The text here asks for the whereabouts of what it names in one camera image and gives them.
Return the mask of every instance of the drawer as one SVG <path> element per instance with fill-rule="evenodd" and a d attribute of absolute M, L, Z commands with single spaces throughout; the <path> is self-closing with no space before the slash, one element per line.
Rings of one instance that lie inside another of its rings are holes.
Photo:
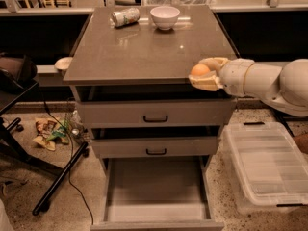
<path fill-rule="evenodd" d="M 215 154 L 219 126 L 142 127 L 95 130 L 92 148 L 98 158 Z"/>
<path fill-rule="evenodd" d="M 77 103 L 79 116 L 88 129 L 227 124 L 234 108 L 235 102 L 229 99 Z"/>
<path fill-rule="evenodd" d="M 111 159 L 102 219 L 90 230 L 211 230 L 205 173 L 198 157 Z"/>

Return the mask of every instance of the white plastic bin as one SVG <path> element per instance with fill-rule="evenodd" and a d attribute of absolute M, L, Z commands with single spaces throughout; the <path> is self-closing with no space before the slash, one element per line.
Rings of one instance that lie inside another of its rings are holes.
<path fill-rule="evenodd" d="M 240 213 L 287 212 L 308 203 L 308 164 L 282 124 L 230 124 L 222 138 Z"/>

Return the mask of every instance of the drawer handle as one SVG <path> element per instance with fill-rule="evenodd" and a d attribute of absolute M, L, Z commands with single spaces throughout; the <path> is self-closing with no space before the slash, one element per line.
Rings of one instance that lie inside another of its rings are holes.
<path fill-rule="evenodd" d="M 167 115 L 144 115 L 143 116 L 144 122 L 167 122 Z"/>
<path fill-rule="evenodd" d="M 149 156 L 162 156 L 167 154 L 167 150 L 164 149 L 162 151 L 151 151 L 149 149 L 146 149 L 146 154 Z"/>

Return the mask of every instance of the speckled floor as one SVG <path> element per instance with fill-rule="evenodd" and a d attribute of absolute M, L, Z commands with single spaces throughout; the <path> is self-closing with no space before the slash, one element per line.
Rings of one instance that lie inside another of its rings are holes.
<path fill-rule="evenodd" d="M 272 110 L 267 109 L 260 103 L 239 103 L 239 110 L 232 115 L 230 123 L 275 121 Z M 61 109 L 53 110 L 54 116 L 64 116 Z M 15 109 L 3 115 L 6 120 L 12 121 L 20 116 L 25 127 L 23 132 L 13 131 L 15 138 L 23 145 L 28 153 L 40 157 L 43 160 L 63 167 L 70 158 L 71 147 L 57 144 L 56 151 L 48 151 L 32 142 L 36 135 L 35 117 L 48 117 L 43 109 Z M 290 127 L 295 134 L 306 133 L 308 122 L 294 122 Z M 215 221 L 224 223 L 224 231 L 256 231 L 256 230 L 279 230 L 279 231 L 302 231 L 308 226 L 308 209 L 299 208 L 290 213 L 279 212 L 253 212 L 240 214 L 237 211 L 234 194 L 227 177 L 228 168 L 222 160 L 222 148 L 212 158 L 207 170 L 208 196 L 213 207 Z M 32 211 L 45 191 L 49 188 L 54 177 L 43 173 L 33 167 L 26 166 L 16 160 L 0 158 L 0 175 L 20 180 L 27 180 L 25 185 L 14 184 L 8 188 L 6 196 L 1 196 L 10 222 L 15 231 L 40 230 L 40 231 L 81 231 L 90 230 L 91 218 L 81 195 L 64 180 L 51 199 L 50 208 L 45 213 L 33 216 Z M 73 182 L 83 193 L 90 210 L 93 213 L 94 223 L 101 220 L 102 211 L 101 195 L 104 188 L 105 177 L 99 161 L 94 156 L 91 148 L 87 158 L 81 158 L 71 171 Z"/>
<path fill-rule="evenodd" d="M 12 111 L 3 115 L 3 118 L 7 121 L 12 121 L 16 117 L 21 118 L 24 131 L 13 131 L 13 135 L 30 155 L 58 167 L 65 167 L 71 156 L 71 146 L 63 146 L 57 142 L 56 151 L 48 151 L 34 143 L 32 139 L 37 133 L 35 118 L 50 116 L 42 109 L 38 109 L 35 113 L 32 111 L 33 109 L 26 109 L 26 113 L 23 114 L 20 111 Z M 65 112 L 59 109 L 52 112 L 52 115 L 64 117 Z M 77 149 L 78 145 L 74 143 L 73 150 Z M 14 230 L 89 230 L 90 213 L 81 195 L 69 184 L 68 175 L 52 196 L 49 210 L 41 212 L 38 216 L 33 216 L 32 211 L 56 177 L 2 155 L 0 176 L 27 181 L 25 185 L 9 184 L 7 195 L 1 195 Z M 97 220 L 100 210 L 97 196 L 102 193 L 104 177 L 101 165 L 91 150 L 87 158 L 82 156 L 72 168 L 70 181 L 82 192 Z"/>

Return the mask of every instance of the dark countertop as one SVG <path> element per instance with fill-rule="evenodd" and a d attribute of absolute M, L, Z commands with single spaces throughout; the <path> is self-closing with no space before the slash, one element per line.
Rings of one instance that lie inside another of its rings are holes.
<path fill-rule="evenodd" d="M 64 82 L 70 85 L 189 83 L 191 68 L 203 58 L 236 56 L 207 6 L 178 6 L 173 29 L 161 31 L 150 18 L 153 7 L 138 7 L 138 23 L 115 28 L 121 7 L 96 8 Z"/>

